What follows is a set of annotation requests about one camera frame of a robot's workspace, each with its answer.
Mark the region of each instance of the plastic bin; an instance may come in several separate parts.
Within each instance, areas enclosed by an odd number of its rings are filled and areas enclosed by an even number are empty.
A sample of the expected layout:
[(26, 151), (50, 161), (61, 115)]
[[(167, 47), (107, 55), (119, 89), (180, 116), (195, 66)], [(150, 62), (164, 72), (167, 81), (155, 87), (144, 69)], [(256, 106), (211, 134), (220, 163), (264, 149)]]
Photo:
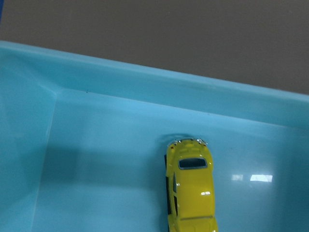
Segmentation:
[(0, 231), (166, 232), (190, 136), (220, 231), (308, 231), (309, 96), (0, 42)]

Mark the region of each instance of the car tire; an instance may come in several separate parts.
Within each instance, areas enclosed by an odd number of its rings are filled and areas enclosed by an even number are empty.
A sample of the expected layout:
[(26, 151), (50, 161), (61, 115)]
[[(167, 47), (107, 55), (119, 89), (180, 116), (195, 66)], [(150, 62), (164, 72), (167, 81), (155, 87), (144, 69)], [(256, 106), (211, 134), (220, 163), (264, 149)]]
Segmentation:
[(164, 155), (164, 161), (165, 161), (165, 170), (166, 170), (166, 155)]
[(172, 210), (170, 208), (170, 202), (169, 202), (169, 178), (167, 176), (165, 177), (165, 182), (166, 182), (166, 200), (168, 205), (168, 214), (171, 214)]

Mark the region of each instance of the gray wall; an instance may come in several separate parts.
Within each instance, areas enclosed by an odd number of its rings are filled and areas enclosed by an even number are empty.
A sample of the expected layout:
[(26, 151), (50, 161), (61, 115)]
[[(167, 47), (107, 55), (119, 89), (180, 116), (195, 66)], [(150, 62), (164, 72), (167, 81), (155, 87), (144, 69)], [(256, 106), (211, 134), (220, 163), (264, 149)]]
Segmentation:
[(309, 1), (6, 0), (0, 39), (309, 94)]

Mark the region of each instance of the car roof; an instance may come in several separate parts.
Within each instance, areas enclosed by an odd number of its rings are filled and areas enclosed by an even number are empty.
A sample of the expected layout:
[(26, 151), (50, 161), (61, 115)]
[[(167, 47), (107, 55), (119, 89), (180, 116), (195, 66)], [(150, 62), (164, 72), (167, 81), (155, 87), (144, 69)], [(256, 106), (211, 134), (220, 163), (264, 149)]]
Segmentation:
[(177, 205), (180, 218), (214, 215), (215, 198), (210, 168), (176, 171)]

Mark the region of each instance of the yellow toy car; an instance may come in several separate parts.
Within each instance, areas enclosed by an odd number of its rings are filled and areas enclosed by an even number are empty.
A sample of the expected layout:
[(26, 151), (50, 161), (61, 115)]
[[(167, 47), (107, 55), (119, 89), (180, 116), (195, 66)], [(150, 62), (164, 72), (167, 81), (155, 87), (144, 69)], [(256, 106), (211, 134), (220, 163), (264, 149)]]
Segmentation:
[(201, 139), (171, 143), (165, 155), (169, 232), (218, 232), (213, 162)]

